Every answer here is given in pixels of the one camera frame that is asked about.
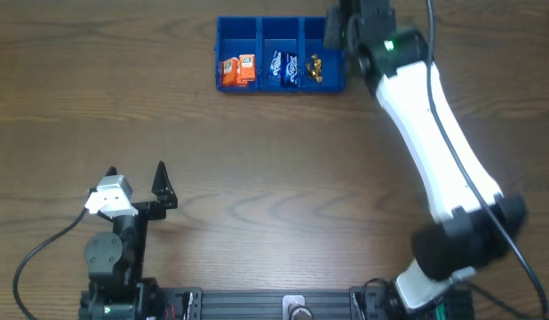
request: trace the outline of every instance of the blue bin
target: blue bin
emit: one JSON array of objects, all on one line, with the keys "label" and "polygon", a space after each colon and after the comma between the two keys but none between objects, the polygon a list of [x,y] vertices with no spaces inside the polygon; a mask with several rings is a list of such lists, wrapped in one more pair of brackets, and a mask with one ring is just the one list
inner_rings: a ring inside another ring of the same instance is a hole
[{"label": "blue bin", "polygon": [[[222,92],[341,92],[344,53],[323,47],[324,17],[218,17],[215,78]],[[298,88],[269,81],[275,50],[298,55]],[[308,77],[306,62],[314,53],[322,59],[321,84]],[[255,54],[257,81],[247,87],[221,85],[221,62],[241,54]]]}]

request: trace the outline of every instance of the green light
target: green light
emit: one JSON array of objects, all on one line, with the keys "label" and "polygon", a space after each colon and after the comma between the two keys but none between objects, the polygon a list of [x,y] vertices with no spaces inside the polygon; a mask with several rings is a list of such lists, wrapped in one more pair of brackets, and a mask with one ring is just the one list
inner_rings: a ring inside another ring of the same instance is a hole
[{"label": "green light", "polygon": [[383,44],[385,45],[385,48],[388,51],[392,51],[395,48],[395,45],[393,44],[393,41],[385,40],[385,42]]}]

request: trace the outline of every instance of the wooden table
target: wooden table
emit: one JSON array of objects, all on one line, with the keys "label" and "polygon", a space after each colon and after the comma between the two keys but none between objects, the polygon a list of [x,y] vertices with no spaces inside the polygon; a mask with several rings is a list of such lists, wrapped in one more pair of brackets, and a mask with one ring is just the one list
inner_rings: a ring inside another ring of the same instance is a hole
[{"label": "wooden table", "polygon": [[[159,160],[181,209],[150,224],[145,276],[203,289],[348,288],[391,278],[431,223],[393,122],[357,81],[340,95],[216,91],[218,15],[324,15],[331,1],[0,0],[0,320],[21,319],[21,259],[81,210],[110,165],[149,194]],[[394,1],[426,30],[424,1]],[[531,214],[519,246],[549,295],[549,0],[438,1],[437,62],[476,155]],[[75,319],[84,221],[28,263],[22,298]],[[475,279],[523,312],[514,257]],[[476,299],[478,319],[510,318]]]}]

